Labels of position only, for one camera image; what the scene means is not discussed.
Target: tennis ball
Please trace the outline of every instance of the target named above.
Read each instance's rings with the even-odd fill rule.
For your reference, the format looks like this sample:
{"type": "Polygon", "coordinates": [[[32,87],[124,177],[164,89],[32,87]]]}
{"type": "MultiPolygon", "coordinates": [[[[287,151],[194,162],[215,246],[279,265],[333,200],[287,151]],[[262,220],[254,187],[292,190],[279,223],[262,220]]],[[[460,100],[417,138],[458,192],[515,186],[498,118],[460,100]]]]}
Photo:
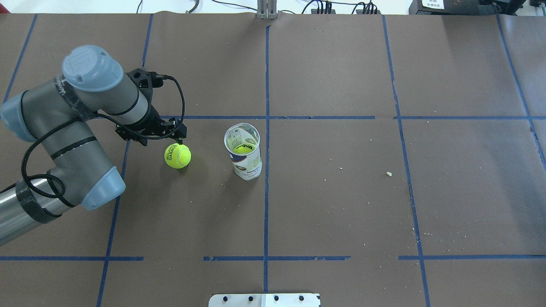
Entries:
{"type": "Polygon", "coordinates": [[[175,143],[165,149],[165,162],[172,168],[183,168],[191,159],[192,153],[186,145],[175,143]]]}
{"type": "Polygon", "coordinates": [[[252,144],[242,144],[242,145],[239,145],[237,146],[233,152],[238,154],[238,155],[245,155],[245,154],[250,154],[254,148],[256,148],[256,145],[252,145],[252,144]]]}

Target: sticker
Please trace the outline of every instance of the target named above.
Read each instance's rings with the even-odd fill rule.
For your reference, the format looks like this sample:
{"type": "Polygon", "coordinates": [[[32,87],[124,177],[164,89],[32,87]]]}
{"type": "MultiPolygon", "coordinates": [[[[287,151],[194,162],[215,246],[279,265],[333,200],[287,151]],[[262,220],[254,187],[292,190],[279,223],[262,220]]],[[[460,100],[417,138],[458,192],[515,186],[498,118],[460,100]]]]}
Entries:
{"type": "Polygon", "coordinates": [[[423,6],[431,9],[443,10],[443,0],[422,0],[423,6]]]}

